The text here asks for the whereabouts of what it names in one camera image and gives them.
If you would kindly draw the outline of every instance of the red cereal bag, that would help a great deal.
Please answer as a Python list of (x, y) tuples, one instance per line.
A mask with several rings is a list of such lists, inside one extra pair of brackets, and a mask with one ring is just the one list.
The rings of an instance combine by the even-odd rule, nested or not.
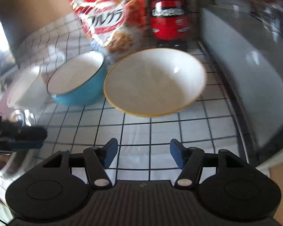
[(112, 63), (140, 49), (145, 29), (144, 0), (69, 0), (90, 40)]

